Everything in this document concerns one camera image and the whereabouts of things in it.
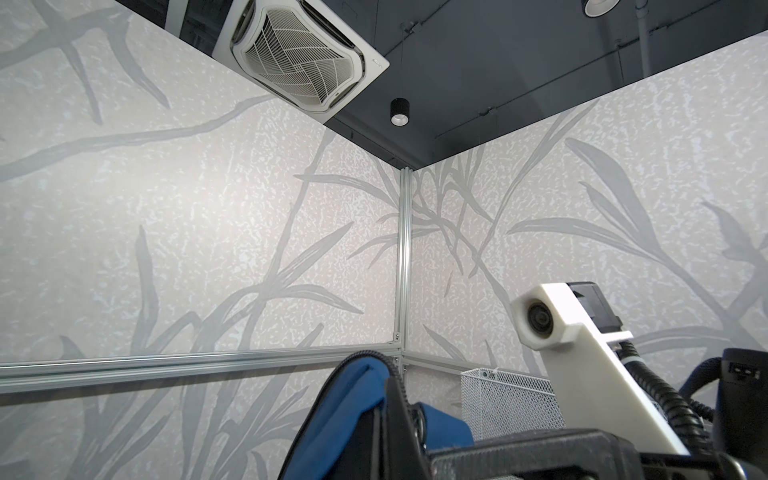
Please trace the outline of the blue zip jacket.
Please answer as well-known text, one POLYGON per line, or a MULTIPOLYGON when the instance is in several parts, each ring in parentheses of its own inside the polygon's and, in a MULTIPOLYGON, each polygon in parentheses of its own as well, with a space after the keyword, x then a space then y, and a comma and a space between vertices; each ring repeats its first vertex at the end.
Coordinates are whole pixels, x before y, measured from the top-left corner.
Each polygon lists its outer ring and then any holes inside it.
POLYGON ((386 355, 362 350, 329 375, 294 438, 280 479, 381 479, 385 382, 400 383, 426 455, 474 445, 469 426, 428 404, 411 403, 398 368, 386 355))

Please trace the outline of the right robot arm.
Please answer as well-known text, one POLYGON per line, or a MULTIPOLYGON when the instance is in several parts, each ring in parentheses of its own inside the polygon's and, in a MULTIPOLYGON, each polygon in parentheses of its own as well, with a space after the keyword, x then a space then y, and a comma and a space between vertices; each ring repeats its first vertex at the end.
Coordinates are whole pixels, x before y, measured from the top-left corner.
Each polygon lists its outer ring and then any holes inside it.
POLYGON ((533 431, 429 454, 436 479, 764 479, 767 476, 767 355, 729 348, 672 388, 622 342, 619 359, 655 401, 673 398, 667 419, 711 423, 690 455, 642 453, 591 429, 533 431))

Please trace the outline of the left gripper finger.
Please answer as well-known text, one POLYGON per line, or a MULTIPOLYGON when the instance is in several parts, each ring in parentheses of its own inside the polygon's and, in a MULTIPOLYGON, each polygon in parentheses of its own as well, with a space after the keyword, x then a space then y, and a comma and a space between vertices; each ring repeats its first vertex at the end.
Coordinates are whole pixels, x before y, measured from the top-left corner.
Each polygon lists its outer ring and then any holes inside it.
POLYGON ((380 447, 381 479, 431 479, 427 458, 419 445, 416 426, 396 377, 385 382, 380 447))

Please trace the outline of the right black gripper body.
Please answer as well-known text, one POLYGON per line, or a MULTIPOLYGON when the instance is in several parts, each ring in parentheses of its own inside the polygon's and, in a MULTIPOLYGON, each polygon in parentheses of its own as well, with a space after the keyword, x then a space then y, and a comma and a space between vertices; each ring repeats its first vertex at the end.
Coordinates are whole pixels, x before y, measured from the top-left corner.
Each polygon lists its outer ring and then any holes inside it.
POLYGON ((641 453, 595 429, 529 431, 429 454, 434 479, 765 479, 722 452, 641 453))

